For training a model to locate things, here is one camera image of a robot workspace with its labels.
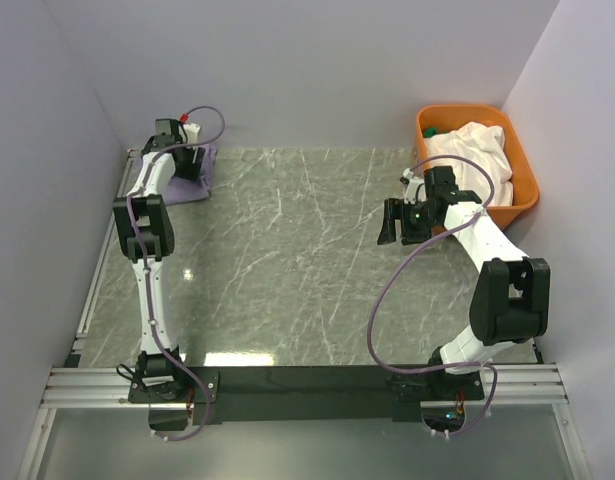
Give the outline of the purple t shirt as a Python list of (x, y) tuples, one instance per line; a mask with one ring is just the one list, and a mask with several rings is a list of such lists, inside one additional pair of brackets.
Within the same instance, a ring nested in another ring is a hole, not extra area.
[(201, 201), (211, 196), (218, 148), (215, 145), (204, 146), (204, 148), (206, 153), (200, 178), (196, 181), (187, 181), (173, 176), (164, 193), (167, 205)]

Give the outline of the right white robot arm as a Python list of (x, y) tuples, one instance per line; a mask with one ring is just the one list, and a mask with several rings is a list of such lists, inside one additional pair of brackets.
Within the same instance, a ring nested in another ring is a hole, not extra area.
[(396, 241), (417, 251), (437, 236), (453, 236), (478, 272), (469, 306), (468, 326), (437, 348), (423, 367), (396, 367), (395, 387), (402, 393), (428, 390), (432, 399), (453, 397), (470, 388), (493, 356), (546, 333), (551, 270), (511, 243), (487, 213), (488, 201), (461, 189), (449, 166), (427, 169), (425, 197), (388, 198), (377, 242)]

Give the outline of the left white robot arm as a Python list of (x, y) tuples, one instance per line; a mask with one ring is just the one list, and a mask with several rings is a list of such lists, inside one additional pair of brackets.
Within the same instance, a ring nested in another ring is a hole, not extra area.
[(141, 151), (140, 170), (128, 192), (113, 202), (120, 249), (131, 263), (141, 315), (140, 353), (134, 368), (117, 367), (133, 394), (157, 402), (191, 401), (196, 382), (181, 368), (179, 328), (168, 318), (165, 273), (174, 253), (174, 230), (165, 202), (169, 182), (198, 173), (199, 128), (184, 118), (155, 121)]

